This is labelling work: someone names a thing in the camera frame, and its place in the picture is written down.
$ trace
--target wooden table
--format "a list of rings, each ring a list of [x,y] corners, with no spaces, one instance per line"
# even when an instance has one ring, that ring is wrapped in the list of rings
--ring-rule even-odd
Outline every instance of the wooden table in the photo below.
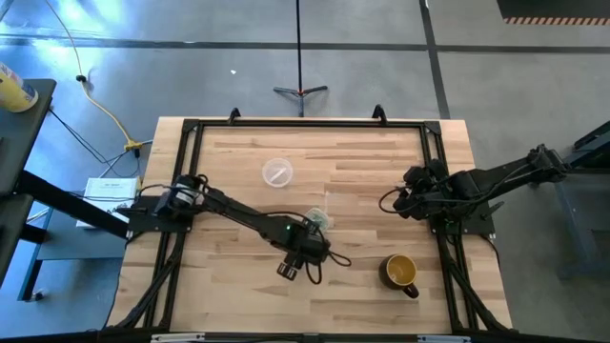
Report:
[[[171,184],[183,119],[159,119],[145,185]],[[465,122],[440,123],[450,172],[472,169]],[[274,157],[290,160],[295,169],[292,183],[283,189],[267,186],[261,176],[264,163]],[[184,173],[189,152],[185,161]],[[342,268],[325,262],[319,286],[305,271],[290,282],[275,273],[283,253],[256,232],[219,215],[200,214],[187,236],[172,331],[449,333],[437,243],[427,223],[377,207],[378,198],[399,185],[410,166],[422,164],[415,130],[207,128],[197,171],[209,176],[212,187],[262,212],[326,211],[334,221],[326,233],[333,250],[354,264]],[[149,286],[159,236],[145,233],[128,246],[109,324],[125,317]],[[477,236],[465,236],[464,247],[474,289],[510,327],[494,252]],[[417,300],[378,281],[377,266],[392,253],[416,261]],[[164,297],[161,293],[157,320]],[[456,297],[463,314],[461,293]],[[466,322],[465,315],[460,318]]]

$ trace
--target metal pole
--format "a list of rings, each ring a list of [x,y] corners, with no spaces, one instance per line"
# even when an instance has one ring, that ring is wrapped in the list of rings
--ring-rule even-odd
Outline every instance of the metal pole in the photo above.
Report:
[[[298,52],[298,93],[303,93],[303,76],[301,75],[301,10],[300,1],[296,0],[296,50]]]

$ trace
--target mug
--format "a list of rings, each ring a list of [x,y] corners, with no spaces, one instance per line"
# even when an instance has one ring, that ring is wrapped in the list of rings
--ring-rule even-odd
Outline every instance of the mug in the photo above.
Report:
[[[419,291],[414,284],[416,275],[416,263],[405,255],[389,255],[379,264],[381,283],[391,290],[401,290],[414,299],[419,296]]]

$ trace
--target concrete floor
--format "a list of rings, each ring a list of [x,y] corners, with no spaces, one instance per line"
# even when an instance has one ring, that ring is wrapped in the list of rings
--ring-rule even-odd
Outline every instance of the concrete floor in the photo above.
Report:
[[[155,41],[294,42],[288,0],[52,1],[74,36]],[[610,27],[508,26],[493,0],[429,0],[439,44],[609,46]],[[302,1],[303,40],[316,43],[424,44],[417,0]],[[0,33],[64,36],[42,1],[15,0]],[[296,115],[295,104],[271,91],[296,87],[293,50],[79,49],[92,95],[121,117],[134,138],[150,139],[161,115]],[[0,46],[0,60],[23,77],[54,78],[56,112],[107,156],[123,144],[114,124],[92,107],[74,81],[73,51],[52,41]],[[607,121],[609,54],[442,53],[452,118],[466,120],[477,165],[522,157],[539,143],[568,151]],[[438,118],[427,52],[306,50],[309,116],[368,116],[381,103],[390,117]],[[134,168],[132,157],[119,172]],[[64,189],[81,189],[104,166],[46,120],[28,163]],[[495,214],[502,278],[515,328],[610,340],[610,282],[560,281],[556,269],[574,258],[552,187],[503,197]],[[15,301],[32,246],[21,243],[0,289],[0,337],[99,329],[112,306],[120,260],[43,265],[37,288],[50,297]]]

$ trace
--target cable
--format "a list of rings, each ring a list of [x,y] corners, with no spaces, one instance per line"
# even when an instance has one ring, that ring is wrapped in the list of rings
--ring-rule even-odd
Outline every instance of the cable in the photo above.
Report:
[[[112,197],[112,196],[88,196],[88,195],[81,195],[79,193],[76,192],[68,192],[70,195],[76,196],[79,199],[89,199],[92,201],[107,201],[107,202],[116,202],[116,201],[130,201],[130,200],[135,200],[135,198],[130,198],[130,197]]]
[[[383,207],[383,205],[382,205],[383,200],[385,200],[385,198],[387,198],[390,194],[392,194],[394,192],[402,192],[402,191],[405,191],[406,189],[407,189],[406,186],[396,187],[393,190],[381,195],[381,198],[379,198],[379,202],[377,203],[377,205],[379,206],[379,209],[386,213],[389,213],[389,214],[399,214],[399,213],[404,213],[404,212],[410,211],[410,210],[414,209],[415,207],[417,207],[421,202],[417,202],[417,203],[413,204],[412,206],[409,206],[408,208],[400,210],[400,211],[390,211]]]
[[[312,277],[312,273],[309,270],[309,262],[305,262],[305,272],[307,272],[307,277],[314,285],[322,283],[322,265],[317,265],[317,280]]]
[[[83,138],[82,135],[80,135],[75,129],[73,129],[70,125],[68,125],[68,123],[66,123],[63,119],[61,119],[59,117],[59,115],[57,115],[57,113],[55,113],[55,111],[53,111],[52,109],[49,109],[49,112],[61,123],[61,125],[68,130],[68,132],[72,135],[72,137],[74,137],[74,139],[76,139],[76,141],[78,143],[80,143],[80,145],[83,146],[83,148],[85,148],[99,163],[104,163],[107,164],[110,167],[110,170],[118,177],[122,177],[122,178],[129,178],[129,177],[133,177],[135,174],[137,174],[138,172],[140,172],[140,163],[139,163],[139,158],[136,158],[136,162],[137,162],[137,166],[135,168],[135,171],[132,172],[129,175],[122,175],[119,174],[118,172],[116,172],[116,170],[114,169],[113,166],[111,166],[110,161],[112,161],[112,159],[107,159],[106,157],[104,157],[104,155],[98,151],[91,143],[89,143],[85,138]],[[116,156],[117,161],[118,159],[120,159],[121,157],[123,157],[125,154],[127,153],[127,151],[123,151],[120,154],[118,154]]]
[[[143,142],[136,142],[136,141],[134,141],[129,136],[127,131],[125,130],[125,127],[123,127],[121,122],[116,118],[116,116],[114,116],[114,114],[112,114],[110,111],[108,111],[102,105],[100,105],[97,101],[93,100],[91,98],[91,96],[89,95],[89,91],[87,90],[87,87],[85,87],[85,83],[87,82],[87,78],[83,74],[83,68],[82,68],[81,63],[80,63],[80,56],[78,55],[78,50],[76,49],[76,44],[74,44],[74,39],[72,39],[70,31],[68,30],[68,28],[64,24],[63,20],[61,20],[61,17],[59,16],[59,14],[57,14],[57,12],[53,8],[53,6],[49,2],[49,0],[45,0],[45,2],[47,3],[47,6],[49,6],[49,9],[51,9],[53,14],[55,15],[55,18],[57,18],[57,20],[59,21],[59,24],[61,24],[61,26],[64,28],[64,31],[68,35],[68,38],[70,38],[70,42],[72,44],[72,48],[74,49],[74,54],[76,55],[76,62],[78,63],[78,71],[80,72],[80,74],[78,76],[76,76],[76,80],[80,83],[80,85],[81,85],[81,87],[83,89],[83,92],[85,93],[85,96],[98,109],[100,109],[102,112],[107,114],[114,121],[116,126],[123,132],[123,135],[125,136],[125,139],[127,139],[127,144],[123,147],[125,149],[125,151],[131,151],[131,150],[134,150],[134,149],[142,148]]]
[[[335,263],[341,267],[351,267],[352,266],[352,260],[349,257],[346,257],[340,253],[329,252],[329,256],[331,256],[331,259],[333,261],[335,261]],[[343,259],[344,261],[347,261],[347,262],[341,263],[337,260],[337,258]]]
[[[264,212],[264,213],[259,213],[258,215],[277,215],[277,214],[289,214],[289,215],[295,215],[305,221],[311,222],[312,219],[308,218],[307,216],[298,213],[298,212],[291,212],[291,211],[276,211],[276,212]]]
[[[486,235],[484,234],[480,234],[479,235],[481,238],[483,238],[484,240],[487,241],[487,243],[489,243],[489,245],[492,247],[492,249],[494,250],[494,253],[496,254],[496,260],[498,262],[498,268],[502,269],[502,266],[500,266],[499,264],[499,252],[498,252],[498,248],[496,248],[496,244],[494,244],[494,242]]]

